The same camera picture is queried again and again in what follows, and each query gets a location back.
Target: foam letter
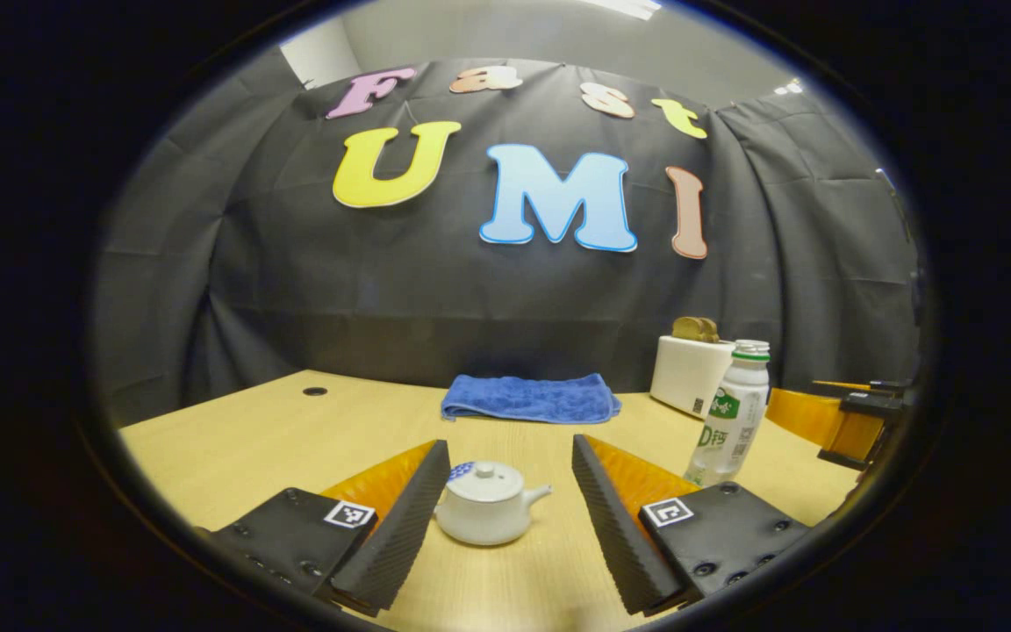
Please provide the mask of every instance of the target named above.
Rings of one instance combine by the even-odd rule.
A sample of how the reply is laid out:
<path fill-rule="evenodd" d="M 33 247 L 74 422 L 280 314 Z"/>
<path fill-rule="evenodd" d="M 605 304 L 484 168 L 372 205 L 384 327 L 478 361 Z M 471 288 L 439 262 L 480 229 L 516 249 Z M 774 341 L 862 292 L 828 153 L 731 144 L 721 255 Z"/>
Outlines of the foam letter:
<path fill-rule="evenodd" d="M 702 231 L 702 184 L 699 177 L 684 169 L 665 168 L 665 175 L 673 180 L 677 192 L 677 234 L 673 236 L 673 250 L 688 259 L 705 259 L 709 245 Z"/>
<path fill-rule="evenodd" d="M 600 83 L 581 83 L 579 89 L 582 90 L 582 102 L 590 105 L 590 108 L 612 116 L 634 118 L 635 109 L 630 107 L 627 96 L 621 91 Z"/>
<path fill-rule="evenodd" d="M 477 92 L 478 90 L 509 90 L 517 88 L 522 80 L 517 77 L 517 68 L 482 67 L 458 73 L 458 80 L 450 85 L 452 92 Z"/>
<path fill-rule="evenodd" d="M 421 140 L 416 144 L 412 162 L 408 171 L 392 180 L 377 180 L 373 177 L 373 168 L 381 157 L 384 144 L 396 138 L 396 128 L 381 127 L 354 133 L 346 139 L 346 156 L 334 175 L 334 197 L 340 203 L 365 208 L 401 203 L 421 195 L 439 173 L 447 137 L 461 127 L 452 120 L 437 120 L 413 127 L 412 133 Z"/>
<path fill-rule="evenodd" d="M 650 101 L 665 112 L 665 119 L 669 124 L 674 125 L 678 131 L 688 133 L 694 139 L 708 139 L 708 133 L 697 125 L 690 123 L 688 119 L 697 120 L 697 112 L 686 110 L 685 105 L 681 105 L 673 99 L 654 99 Z"/>
<path fill-rule="evenodd" d="M 338 118 L 339 116 L 349 116 L 352 113 L 361 113 L 373 107 L 369 102 L 369 96 L 374 99 L 382 99 L 392 89 L 396 87 L 397 79 L 410 79 L 416 77 L 416 69 L 401 68 L 399 70 L 386 70 L 374 72 L 373 75 L 362 75 L 354 77 L 350 81 L 349 92 L 342 97 L 342 102 L 338 107 L 327 113 L 326 118 Z"/>
<path fill-rule="evenodd" d="M 525 200 L 550 242 L 559 243 L 582 204 L 582 227 L 575 240 L 587 249 L 630 252 L 638 239 L 627 227 L 622 200 L 622 175 L 627 162 L 588 153 L 579 157 L 567 179 L 561 178 L 533 145 L 493 145 L 486 156 L 497 161 L 494 215 L 478 230 L 493 244 L 524 244 L 533 240 L 525 220 Z"/>

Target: screw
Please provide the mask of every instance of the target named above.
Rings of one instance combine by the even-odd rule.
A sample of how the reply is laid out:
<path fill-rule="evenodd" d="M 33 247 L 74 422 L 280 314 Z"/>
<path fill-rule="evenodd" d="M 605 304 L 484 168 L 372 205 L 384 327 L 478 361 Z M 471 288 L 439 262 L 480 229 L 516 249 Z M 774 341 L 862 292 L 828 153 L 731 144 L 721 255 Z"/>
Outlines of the screw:
<path fill-rule="evenodd" d="M 317 568 L 317 564 L 310 560 L 299 562 L 298 568 L 301 568 L 306 575 L 323 576 L 323 571 Z"/>

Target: blue letter m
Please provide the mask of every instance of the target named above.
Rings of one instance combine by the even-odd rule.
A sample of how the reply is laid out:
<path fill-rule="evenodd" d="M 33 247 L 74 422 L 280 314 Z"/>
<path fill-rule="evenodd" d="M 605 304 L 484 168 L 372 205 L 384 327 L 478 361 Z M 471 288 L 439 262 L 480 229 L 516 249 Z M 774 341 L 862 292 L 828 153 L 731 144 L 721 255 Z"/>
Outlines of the blue letter m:
<path fill-rule="evenodd" d="M 533 208 L 545 236 L 553 244 L 564 239 L 576 209 L 582 204 L 582 225 L 575 239 L 584 248 L 630 252 L 638 239 L 627 227 L 622 203 L 622 175 L 627 162 L 589 153 L 579 157 L 567 179 L 553 170 L 533 145 L 494 145 L 486 156 L 497 161 L 494 215 L 478 236 L 492 244 L 524 244 L 533 240 L 525 220 L 525 200 Z"/>

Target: white wall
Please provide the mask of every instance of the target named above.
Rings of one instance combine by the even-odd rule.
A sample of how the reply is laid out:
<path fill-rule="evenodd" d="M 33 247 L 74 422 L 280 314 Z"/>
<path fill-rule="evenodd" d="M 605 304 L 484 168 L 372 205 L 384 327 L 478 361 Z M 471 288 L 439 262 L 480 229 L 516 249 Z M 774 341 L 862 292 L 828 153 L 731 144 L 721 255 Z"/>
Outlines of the white wall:
<path fill-rule="evenodd" d="M 343 21 L 364 72 L 519 57 L 614 72 L 714 108 L 799 75 L 722 24 L 669 5 L 643 21 L 576 0 L 375 0 Z"/>
<path fill-rule="evenodd" d="M 280 50 L 306 88 L 317 88 L 362 72 L 340 16 L 298 33 L 281 43 Z"/>

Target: table surface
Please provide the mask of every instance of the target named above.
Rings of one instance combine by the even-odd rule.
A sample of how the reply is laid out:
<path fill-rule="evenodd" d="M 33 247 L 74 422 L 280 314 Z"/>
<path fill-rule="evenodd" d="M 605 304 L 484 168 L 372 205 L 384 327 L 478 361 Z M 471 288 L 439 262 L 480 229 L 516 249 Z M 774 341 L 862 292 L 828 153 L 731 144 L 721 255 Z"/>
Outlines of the table surface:
<path fill-rule="evenodd" d="M 304 395 L 325 387 L 326 395 Z M 286 487 L 321 491 L 426 441 L 452 463 L 513 464 L 526 487 L 550 483 L 533 525 L 514 543 L 473 548 L 433 521 L 392 609 L 392 629 L 628 629 L 572 475 L 572 435 L 586 433 L 674 473 L 685 469 L 702 422 L 651 399 L 619 395 L 598 425 L 461 417 L 443 421 L 446 389 L 302 371 L 121 429 L 144 473 L 186 521 L 220 529 Z M 857 472 L 818 459 L 818 447 L 763 420 L 737 482 L 807 525 L 837 509 Z"/>

